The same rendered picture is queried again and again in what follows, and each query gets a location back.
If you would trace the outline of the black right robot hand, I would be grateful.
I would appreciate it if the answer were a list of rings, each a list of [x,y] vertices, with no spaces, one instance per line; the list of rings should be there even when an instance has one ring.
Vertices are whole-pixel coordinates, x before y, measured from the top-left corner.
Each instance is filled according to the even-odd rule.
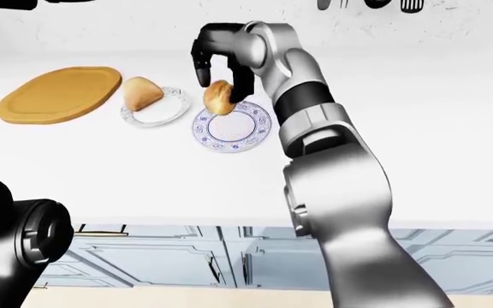
[[[236,104],[254,94],[254,73],[249,66],[240,63],[234,50],[235,34],[245,24],[209,23],[201,27],[198,37],[193,41],[191,56],[200,86],[207,88],[211,84],[212,56],[226,56],[228,68],[233,73],[233,89],[229,102]]]

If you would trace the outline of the round golden bread roll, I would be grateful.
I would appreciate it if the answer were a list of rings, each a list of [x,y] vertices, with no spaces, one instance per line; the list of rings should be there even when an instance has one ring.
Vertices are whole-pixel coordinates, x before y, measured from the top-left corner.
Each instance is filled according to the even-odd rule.
[[[203,96],[205,108],[218,116],[228,115],[235,108],[230,102],[233,86],[225,80],[214,81],[206,89]]]

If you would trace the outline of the oval wooden cutting board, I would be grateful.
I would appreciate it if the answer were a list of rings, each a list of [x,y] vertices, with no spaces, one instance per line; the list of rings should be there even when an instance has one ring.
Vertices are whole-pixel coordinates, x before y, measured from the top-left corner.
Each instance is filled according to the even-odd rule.
[[[60,68],[31,79],[0,101],[0,119],[21,125],[50,125],[82,117],[104,104],[122,75],[109,67]]]

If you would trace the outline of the blue patterned white plate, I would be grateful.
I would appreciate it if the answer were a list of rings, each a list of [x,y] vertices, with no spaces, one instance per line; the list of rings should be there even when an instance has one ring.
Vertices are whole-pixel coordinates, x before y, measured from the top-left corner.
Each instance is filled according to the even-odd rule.
[[[252,102],[239,102],[228,115],[201,110],[193,119],[193,137],[205,148],[220,153],[250,151],[270,134],[269,113]]]

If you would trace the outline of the grey rimmed white plate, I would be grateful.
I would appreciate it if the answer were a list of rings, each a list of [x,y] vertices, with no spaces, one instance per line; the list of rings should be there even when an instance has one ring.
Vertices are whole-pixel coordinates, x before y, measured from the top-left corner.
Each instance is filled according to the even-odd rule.
[[[120,110],[120,116],[128,125],[133,127],[160,127],[185,115],[191,104],[191,99],[182,89],[164,86],[162,99],[137,112],[123,106]]]

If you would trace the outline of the pale triangular bread loaf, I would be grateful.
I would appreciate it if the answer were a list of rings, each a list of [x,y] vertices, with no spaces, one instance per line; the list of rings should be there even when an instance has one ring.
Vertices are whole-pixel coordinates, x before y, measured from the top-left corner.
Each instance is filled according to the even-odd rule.
[[[154,82],[136,76],[123,84],[123,99],[128,110],[140,111],[164,96],[163,89]]]

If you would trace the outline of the black hanging slotted spatula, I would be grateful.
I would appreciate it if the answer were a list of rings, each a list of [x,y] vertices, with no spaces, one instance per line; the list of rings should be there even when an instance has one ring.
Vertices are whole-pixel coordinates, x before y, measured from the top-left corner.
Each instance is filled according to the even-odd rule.
[[[417,14],[424,8],[425,0],[401,0],[401,12],[405,14]]]

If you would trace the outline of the grey panelled base cabinets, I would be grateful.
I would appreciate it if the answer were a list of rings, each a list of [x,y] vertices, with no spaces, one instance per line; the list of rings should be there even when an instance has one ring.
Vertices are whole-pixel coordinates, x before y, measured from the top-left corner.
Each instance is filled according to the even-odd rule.
[[[77,224],[74,231],[38,287],[329,287],[317,241],[291,228]],[[493,230],[391,233],[445,292],[493,295]]]

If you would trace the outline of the black object at wall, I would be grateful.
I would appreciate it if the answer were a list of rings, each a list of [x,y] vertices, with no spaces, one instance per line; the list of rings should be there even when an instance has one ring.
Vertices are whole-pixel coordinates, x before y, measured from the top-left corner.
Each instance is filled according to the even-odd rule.
[[[0,0],[0,9],[32,10],[37,4],[38,0]]]

